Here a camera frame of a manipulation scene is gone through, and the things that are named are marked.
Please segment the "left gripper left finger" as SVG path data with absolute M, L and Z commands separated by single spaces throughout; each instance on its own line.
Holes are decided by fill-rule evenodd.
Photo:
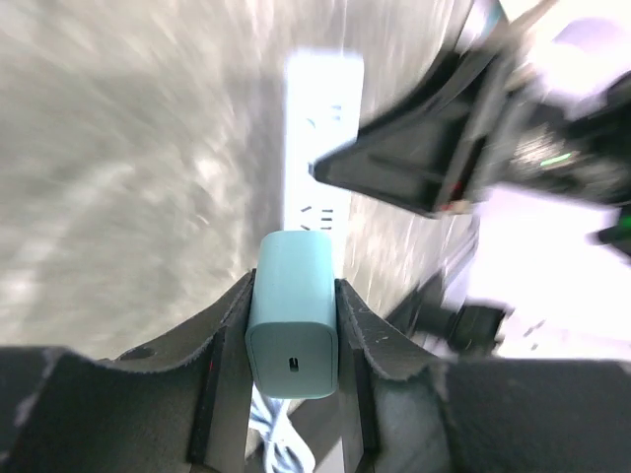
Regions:
M 254 277 L 114 360 L 63 347 L 1 351 L 5 472 L 240 472 Z

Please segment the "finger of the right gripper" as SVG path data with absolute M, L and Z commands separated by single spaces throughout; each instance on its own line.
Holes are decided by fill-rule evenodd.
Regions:
M 360 127 L 356 140 L 311 165 L 313 178 L 422 216 L 449 206 L 456 148 L 493 55 L 442 50 L 418 85 Z

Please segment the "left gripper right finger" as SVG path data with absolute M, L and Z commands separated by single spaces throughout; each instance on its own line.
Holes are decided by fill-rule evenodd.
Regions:
M 630 366 L 441 359 L 335 285 L 349 472 L 626 472 Z

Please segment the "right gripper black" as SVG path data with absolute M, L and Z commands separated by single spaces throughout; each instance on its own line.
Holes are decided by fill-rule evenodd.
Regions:
M 509 182 L 597 204 L 630 202 L 630 4 L 474 1 L 467 44 L 498 52 L 505 109 L 481 150 L 469 200 Z

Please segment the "blue long power strip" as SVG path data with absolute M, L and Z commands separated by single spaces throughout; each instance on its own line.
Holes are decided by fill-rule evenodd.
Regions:
M 364 85 L 357 54 L 299 50 L 285 66 L 283 228 L 346 237 L 350 193 L 312 176 L 316 161 L 356 140 Z

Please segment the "green charger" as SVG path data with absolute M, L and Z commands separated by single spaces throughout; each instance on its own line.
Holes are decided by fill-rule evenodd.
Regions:
M 337 311 L 326 234 L 281 231 L 263 239 L 245 344 L 262 394 L 319 399 L 336 390 Z

